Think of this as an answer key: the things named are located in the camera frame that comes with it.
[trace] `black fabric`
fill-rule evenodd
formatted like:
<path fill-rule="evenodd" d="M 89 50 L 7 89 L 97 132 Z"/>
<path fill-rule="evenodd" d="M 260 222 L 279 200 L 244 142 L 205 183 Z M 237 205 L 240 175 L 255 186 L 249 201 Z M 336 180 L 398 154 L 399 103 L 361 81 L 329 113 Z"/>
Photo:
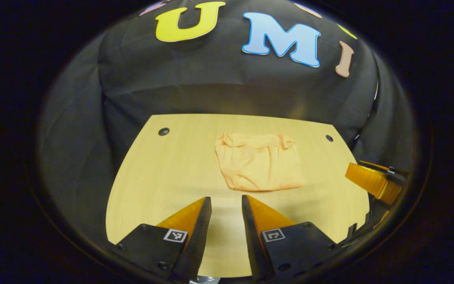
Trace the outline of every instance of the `black fabric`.
<path fill-rule="evenodd" d="M 369 117 L 378 81 L 376 60 L 380 75 L 390 75 L 361 39 L 291 2 L 226 2 L 213 31 L 177 43 L 155 38 L 155 17 L 187 7 L 179 27 L 191 27 L 199 18 L 195 4 L 174 0 L 143 16 L 135 13 L 88 43 L 45 99 L 37 149 L 45 190 L 63 218 L 94 244 L 108 245 L 106 205 L 115 175 L 154 114 L 224 113 L 324 122 L 333 124 L 349 144 L 361 133 L 353 149 L 357 159 L 396 167 L 409 159 L 391 153 L 394 145 L 410 148 L 398 145 L 409 140 L 395 133 L 405 131 L 400 124 L 407 120 L 390 119 L 406 107 L 395 78 L 387 79 L 391 83 L 380 78 L 378 111 Z M 250 31 L 246 11 L 270 14 L 286 30 L 297 23 L 318 29 L 320 67 L 296 63 L 288 54 L 280 58 L 274 51 L 266 56 L 243 53 Z M 339 40 L 355 51 L 348 78 L 335 72 L 342 52 Z M 266 45 L 272 50 L 269 42 Z M 394 105 L 379 115 L 385 104 Z"/>

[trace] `blue letter m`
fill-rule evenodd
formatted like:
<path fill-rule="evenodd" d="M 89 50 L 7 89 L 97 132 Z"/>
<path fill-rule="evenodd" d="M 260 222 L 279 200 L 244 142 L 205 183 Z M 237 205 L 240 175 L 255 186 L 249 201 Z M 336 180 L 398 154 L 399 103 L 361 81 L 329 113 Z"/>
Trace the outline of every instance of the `blue letter m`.
<path fill-rule="evenodd" d="M 320 32 L 303 24 L 297 24 L 285 32 L 276 20 L 267 14 L 247 12 L 243 16 L 251 23 L 250 40 L 241 50 L 251 54 L 266 55 L 270 49 L 265 46 L 265 37 L 269 39 L 276 54 L 281 57 L 294 45 L 290 53 L 292 60 L 312 66 L 320 66 L 316 58 L 316 41 Z"/>

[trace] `yellow letter u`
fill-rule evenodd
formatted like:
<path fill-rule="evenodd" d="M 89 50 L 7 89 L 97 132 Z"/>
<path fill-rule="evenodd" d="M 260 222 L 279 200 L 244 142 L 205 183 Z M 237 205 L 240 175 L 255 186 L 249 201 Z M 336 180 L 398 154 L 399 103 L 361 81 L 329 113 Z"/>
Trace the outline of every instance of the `yellow letter u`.
<path fill-rule="evenodd" d="M 225 2 L 206 2 L 196 5 L 201 9 L 199 23 L 195 27 L 179 29 L 178 20 L 180 14 L 187 8 L 178 8 L 160 14 L 155 18 L 158 21 L 155 36 L 161 41 L 173 42 L 200 37 L 212 31 L 216 26 L 218 9 L 225 5 Z"/>

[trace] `wooden table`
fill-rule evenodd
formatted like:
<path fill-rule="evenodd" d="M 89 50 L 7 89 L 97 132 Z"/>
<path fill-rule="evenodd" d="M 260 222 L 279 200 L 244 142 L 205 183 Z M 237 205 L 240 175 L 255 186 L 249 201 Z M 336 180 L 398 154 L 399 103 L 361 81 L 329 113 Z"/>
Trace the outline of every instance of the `wooden table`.
<path fill-rule="evenodd" d="M 162 128 L 169 134 L 158 135 Z M 220 133 L 282 133 L 295 140 L 306 184 L 275 192 L 229 189 L 214 143 Z M 333 138 L 330 142 L 326 135 Z M 364 224 L 367 192 L 344 177 L 355 159 L 332 125 L 220 114 L 153 115 L 133 142 L 112 187 L 106 233 L 116 244 L 141 223 L 156 225 L 211 197 L 213 213 L 199 275 L 251 275 L 241 196 L 249 194 L 296 223 L 311 221 L 336 243 Z"/>

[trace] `towel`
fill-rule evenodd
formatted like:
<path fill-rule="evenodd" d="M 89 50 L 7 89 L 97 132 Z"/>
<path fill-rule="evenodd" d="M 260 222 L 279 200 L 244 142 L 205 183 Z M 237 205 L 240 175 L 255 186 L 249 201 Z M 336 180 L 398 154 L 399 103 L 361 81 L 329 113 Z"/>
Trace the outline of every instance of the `towel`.
<path fill-rule="evenodd" d="M 297 145 L 286 135 L 222 133 L 215 151 L 231 189 L 259 192 L 304 185 Z"/>

